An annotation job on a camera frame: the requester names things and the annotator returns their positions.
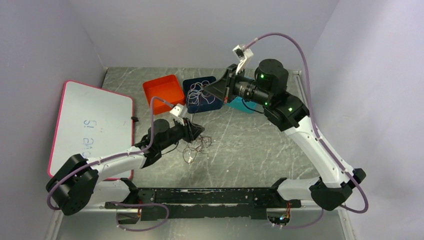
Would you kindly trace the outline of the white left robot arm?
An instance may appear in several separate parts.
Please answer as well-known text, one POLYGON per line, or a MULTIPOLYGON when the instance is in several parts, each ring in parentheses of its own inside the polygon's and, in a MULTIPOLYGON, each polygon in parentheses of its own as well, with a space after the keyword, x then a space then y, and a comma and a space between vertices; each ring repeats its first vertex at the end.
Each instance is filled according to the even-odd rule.
POLYGON ((173 127, 165 119, 151 121, 151 126, 140 142, 123 152, 106 156, 70 156, 46 185, 47 206, 62 211, 66 216, 76 214, 87 205, 118 202, 126 208, 139 200, 135 186, 128 178, 112 181, 117 174, 153 165, 162 157, 162 151, 183 140, 191 143, 204 131, 202 125, 184 117, 174 120, 173 127))

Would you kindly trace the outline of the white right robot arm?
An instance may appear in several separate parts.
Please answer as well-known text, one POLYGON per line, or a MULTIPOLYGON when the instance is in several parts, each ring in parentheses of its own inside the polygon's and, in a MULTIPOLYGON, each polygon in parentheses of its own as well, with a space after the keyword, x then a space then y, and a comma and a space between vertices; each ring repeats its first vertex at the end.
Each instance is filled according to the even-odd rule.
POLYGON ((287 91, 289 72, 281 62, 262 60, 253 79, 237 73, 237 67, 230 65, 219 80, 203 90, 225 104, 240 97, 261 105, 267 120, 302 149, 319 173, 315 178, 283 180, 270 193, 270 202, 282 207, 288 200, 309 200, 327 211, 342 207, 365 179, 365 171, 338 159, 325 140, 318 137, 307 106, 287 91))

